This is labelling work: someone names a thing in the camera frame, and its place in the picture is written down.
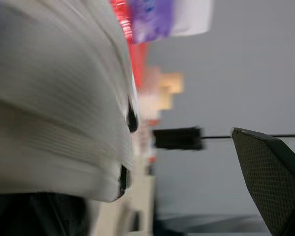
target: white cloth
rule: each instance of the white cloth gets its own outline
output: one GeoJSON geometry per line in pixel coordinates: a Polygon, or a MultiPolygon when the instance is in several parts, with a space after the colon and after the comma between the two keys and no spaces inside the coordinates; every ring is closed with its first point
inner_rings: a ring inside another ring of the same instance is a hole
{"type": "Polygon", "coordinates": [[[113,201],[134,93],[109,2],[0,2],[0,193],[113,201]]]}
{"type": "Polygon", "coordinates": [[[174,0],[171,36],[189,36],[210,30],[213,0],[174,0]]]}

